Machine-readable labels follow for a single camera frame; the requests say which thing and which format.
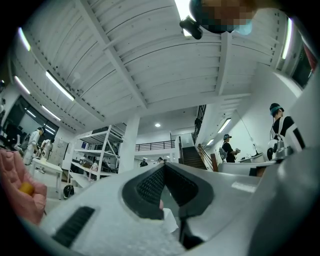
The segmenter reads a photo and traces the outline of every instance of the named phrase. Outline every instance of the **black bag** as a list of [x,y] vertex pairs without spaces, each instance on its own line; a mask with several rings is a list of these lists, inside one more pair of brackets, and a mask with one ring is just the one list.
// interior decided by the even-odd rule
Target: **black bag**
[[66,185],[63,189],[63,198],[68,199],[70,196],[73,196],[75,194],[74,186],[72,185]]

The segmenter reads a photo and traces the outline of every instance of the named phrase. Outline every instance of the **pink fabric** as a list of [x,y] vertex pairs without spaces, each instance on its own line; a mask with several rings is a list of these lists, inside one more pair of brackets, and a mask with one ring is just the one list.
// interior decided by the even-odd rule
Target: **pink fabric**
[[[47,187],[33,180],[17,151],[0,150],[0,182],[14,212],[38,225],[45,211]],[[33,195],[19,190],[22,182],[34,186]]]

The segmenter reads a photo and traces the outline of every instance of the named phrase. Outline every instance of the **desk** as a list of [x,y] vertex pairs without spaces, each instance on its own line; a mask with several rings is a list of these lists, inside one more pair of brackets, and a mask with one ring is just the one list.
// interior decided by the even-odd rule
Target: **desk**
[[61,180],[62,180],[62,169],[49,162],[42,162],[40,159],[33,158],[32,159],[32,165],[31,165],[31,175],[35,176],[35,169],[36,166],[43,167],[44,170],[49,172],[56,173],[56,182],[55,182],[55,192],[58,193],[58,198],[61,200]]
[[240,160],[239,163],[260,163],[264,162],[264,153],[260,153],[258,155],[252,156],[250,158],[245,158],[243,160]]

